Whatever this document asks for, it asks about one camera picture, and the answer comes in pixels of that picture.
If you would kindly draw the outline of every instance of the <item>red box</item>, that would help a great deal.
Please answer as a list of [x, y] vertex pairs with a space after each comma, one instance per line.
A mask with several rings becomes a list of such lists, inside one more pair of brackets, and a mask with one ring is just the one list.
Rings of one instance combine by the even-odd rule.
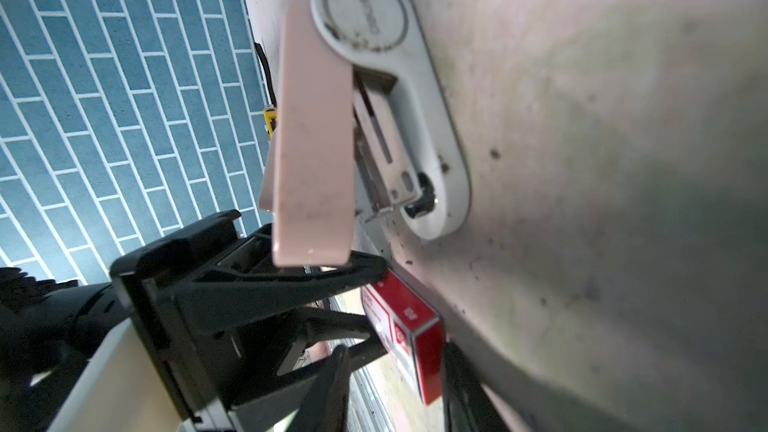
[[422, 402], [430, 404], [442, 394], [440, 357], [446, 339], [440, 317], [392, 271], [360, 293], [384, 347]]

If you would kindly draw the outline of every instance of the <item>white grout line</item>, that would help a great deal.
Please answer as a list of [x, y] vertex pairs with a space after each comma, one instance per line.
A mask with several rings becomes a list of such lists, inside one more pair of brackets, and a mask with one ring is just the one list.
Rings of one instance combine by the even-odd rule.
[[[147, 0], [147, 2], [149, 3], [149, 7], [152, 7], [151, 0]], [[123, 10], [128, 10], [128, 8], [125, 5], [125, 0], [120, 0], [120, 6], [123, 8]], [[134, 46], [137, 48], [137, 52], [139, 54], [141, 54], [141, 45], [140, 45], [140, 41], [139, 41], [139, 38], [138, 38], [138, 34], [136, 34], [136, 29], [134, 28], [134, 22], [131, 19], [130, 15], [128, 15], [128, 14], [126, 14], [126, 21], [128, 22], [128, 29], [130, 31], [130, 35], [131, 35], [131, 37], [134, 40]], [[157, 23], [155, 23], [155, 27], [156, 27], [156, 31], [158, 33], [158, 36], [161, 36], [160, 28], [158, 27]], [[152, 79], [152, 75], [149, 72], [149, 67], [147, 66], [147, 60], [143, 56], [141, 56], [141, 55], [140, 55], [140, 57], [141, 57], [141, 65], [144, 68], [144, 73], [147, 75], [147, 80], [149, 81], [149, 84], [150, 84], [150, 91], [152, 92], [152, 99], [155, 101], [155, 105], [159, 105], [159, 100], [158, 100], [157, 94], [155, 93], [154, 80]], [[137, 92], [134, 91], [134, 92], [131, 92], [131, 94], [130, 94], [130, 98], [132, 100], [135, 100], [135, 98], [134, 98], [134, 94], [135, 93], [137, 93]], [[157, 158], [157, 156], [155, 154], [154, 144], [149, 139], [149, 133], [147, 132], [147, 128], [144, 126], [144, 118], [141, 116], [140, 113], [137, 113], [137, 119], [139, 120], [139, 124], [141, 125], [141, 131], [144, 134], [144, 140], [147, 141], [147, 144], [149, 145], [149, 147], [150, 147], [150, 149], [152, 151], [152, 154], [151, 154], [152, 155], [152, 160], [154, 161], [154, 166], [158, 170], [158, 175], [160, 176], [160, 181], [162, 182], [163, 187], [166, 188], [166, 195], [168, 196], [168, 198], [170, 200], [170, 205], [171, 205], [172, 209], [174, 210], [174, 214], [176, 215], [176, 219], [178, 220], [178, 223], [181, 224], [181, 217], [179, 216], [179, 211], [177, 210], [176, 203], [174, 202], [174, 198], [171, 197], [170, 194], [168, 193], [168, 183], [166, 182], [165, 174], [163, 174], [163, 169], [160, 168], [160, 162], [158, 161], [158, 158]], [[165, 131], [168, 134], [171, 147], [174, 149], [174, 152], [176, 152], [177, 150], [176, 150], [175, 144], [173, 142], [173, 138], [170, 136], [170, 130], [168, 129], [168, 126], [165, 127]], [[157, 223], [158, 228], [161, 228], [160, 220], [158, 219], [158, 214], [154, 210], [154, 207], [152, 206], [152, 202], [149, 201], [149, 196], [147, 195], [146, 192], [144, 192], [144, 197], [145, 197], [145, 200], [147, 201], [147, 206], [149, 207], [150, 213], [152, 214], [152, 217], [154, 218], [155, 223]]]
[[[70, 21], [72, 30], [74, 31], [74, 36], [77, 39], [78, 44], [80, 45], [80, 50], [81, 50], [82, 53], [86, 53], [87, 51], [86, 51], [86, 48], [85, 48], [85, 44], [83, 43], [82, 37], [80, 35], [80, 32], [79, 32], [78, 28], [76, 27], [76, 24], [74, 23], [74, 20], [72, 19], [72, 14], [70, 14], [70, 12], [69, 12], [69, 5], [66, 4], [65, 0], [62, 0], [62, 3], [63, 3], [63, 6], [64, 6], [64, 10], [67, 12], [67, 15], [69, 15], [69, 21]], [[94, 10], [98, 10], [98, 7], [96, 5], [96, 0], [91, 0], [91, 7], [93, 7]], [[91, 54], [88, 54], [88, 57], [89, 58], [108, 57], [108, 58], [111, 58], [111, 59], [116, 59], [117, 54], [114, 51], [114, 45], [112, 44], [111, 37], [110, 37], [110, 35], [107, 32], [107, 27], [106, 27], [106, 25], [104, 23], [104, 19], [102, 17], [99, 17], [98, 22], [99, 22], [99, 25], [101, 26], [101, 33], [104, 34], [104, 38], [107, 41], [107, 44], [108, 44], [109, 49], [110, 49], [110, 52], [109, 53], [99, 53], [99, 54], [91, 53]], [[88, 65], [88, 70], [91, 73], [91, 76], [94, 78], [94, 82], [96, 84], [96, 87], [97, 87], [98, 91], [102, 95], [102, 103], [103, 103], [105, 109], [108, 111], [109, 119], [112, 122], [112, 127], [115, 130], [118, 130], [118, 124], [117, 124], [117, 122], [116, 122], [116, 120], [114, 118], [114, 111], [112, 110], [109, 102], [107, 100], [105, 100], [106, 96], [104, 95], [104, 88], [101, 86], [101, 81], [98, 79], [98, 75], [96, 74], [96, 71], [95, 71], [95, 69], [93, 67], [93, 63], [91, 63], [90, 60], [86, 60], [86, 63]], [[123, 83], [124, 87], [127, 89], [128, 88], [128, 82], [125, 79], [125, 75], [124, 75], [122, 69], [119, 66], [116, 66], [116, 69], [117, 69], [118, 73], [120, 74], [120, 78], [122, 80], [122, 83]], [[134, 110], [136, 110], [135, 103], [131, 102], [131, 105], [133, 105]], [[133, 159], [130, 157], [130, 154], [128, 153], [128, 148], [125, 145], [125, 140], [123, 139], [122, 134], [120, 134], [120, 132], [116, 132], [116, 133], [117, 133], [117, 136], [118, 136], [118, 140], [120, 141], [120, 145], [122, 146], [123, 151], [125, 152], [125, 155], [128, 158], [128, 162], [130, 163], [131, 170], [133, 171], [134, 175], [136, 177], [138, 177], [137, 169], [135, 167], [135, 164], [133, 164]], [[101, 157], [101, 160], [104, 163], [106, 163], [107, 161], [106, 161], [106, 158], [104, 158], [104, 154], [103, 154], [103, 151], [101, 150], [101, 146], [98, 144], [97, 141], [94, 141], [94, 143], [96, 144], [96, 147], [99, 150], [99, 155]], [[78, 163], [78, 166], [79, 166], [79, 162], [77, 161], [76, 157], [74, 157], [74, 160], [76, 161], [76, 163]], [[110, 177], [110, 180], [112, 182], [112, 185], [114, 186], [115, 190], [120, 195], [120, 203], [122, 204], [123, 209], [126, 211], [126, 215], [128, 216], [128, 220], [130, 221], [130, 224], [134, 227], [134, 230], [138, 232], [138, 225], [136, 224], [136, 221], [134, 220], [134, 217], [130, 214], [130, 209], [128, 208], [128, 203], [125, 201], [125, 197], [123, 197], [122, 191], [120, 190], [120, 187], [118, 185], [118, 181], [117, 181], [117, 179], [115, 179], [114, 173], [113, 173], [113, 171], [112, 171], [112, 169], [110, 167], [107, 167], [107, 173], [109, 174], [109, 177]], [[91, 185], [88, 183], [88, 180], [86, 180], [85, 177], [83, 177], [83, 180], [84, 180], [84, 183], [85, 183], [86, 187], [90, 191], [91, 195], [93, 197], [95, 197], [95, 194], [94, 194], [94, 192], [93, 192], [93, 190], [91, 188]], [[101, 214], [102, 220], [104, 221], [104, 224], [107, 226], [107, 229], [110, 231], [110, 234], [111, 234], [112, 238], [114, 239], [115, 244], [118, 246], [118, 250], [121, 253], [125, 254], [125, 250], [123, 250], [122, 246], [117, 241], [117, 235], [114, 233], [114, 230], [112, 229], [112, 225], [110, 224], [109, 220], [107, 220], [107, 216], [104, 213], [103, 208], [101, 207], [101, 203], [99, 201], [95, 201], [95, 202], [96, 202], [96, 207], [98, 208], [99, 213]], [[99, 259], [99, 261], [102, 262], [102, 264], [104, 264], [102, 259], [101, 259], [101, 255], [98, 254], [98, 252], [96, 252], [96, 256]], [[105, 274], [108, 273], [108, 267], [106, 267], [106, 266], [104, 266], [104, 273]]]
[[54, 176], [60, 176], [62, 174], [71, 174], [72, 172], [80, 172], [79, 168], [65, 168], [64, 170], [54, 170], [53, 175]]
[[5, 139], [0, 139], [0, 142], [18, 142], [20, 140], [30, 139], [32, 139], [32, 136], [6, 137]]
[[16, 262], [9, 262], [8, 266], [10, 266], [10, 267], [17, 267], [19, 265], [29, 264], [30, 262], [34, 262], [36, 260], [37, 259], [34, 258], [34, 257], [23, 258], [22, 260], [17, 260]]
[[95, 251], [95, 250], [93, 250], [93, 249], [91, 248], [91, 246], [90, 246], [90, 245], [88, 245], [88, 244], [86, 244], [86, 245], [79, 245], [79, 246], [77, 246], [77, 247], [68, 248], [68, 249], [67, 249], [67, 252], [77, 252], [78, 250], [85, 250], [86, 248], [90, 248], [90, 249], [91, 249], [91, 251], [93, 251], [93, 252], [96, 252], [96, 251]]
[[40, 208], [43, 209], [43, 210], [51, 210], [52, 208], [62, 208], [62, 207], [66, 207], [66, 206], [67, 206], [67, 203], [64, 202], [63, 204], [53, 204], [52, 206], [43, 206], [43, 207], [40, 207]]

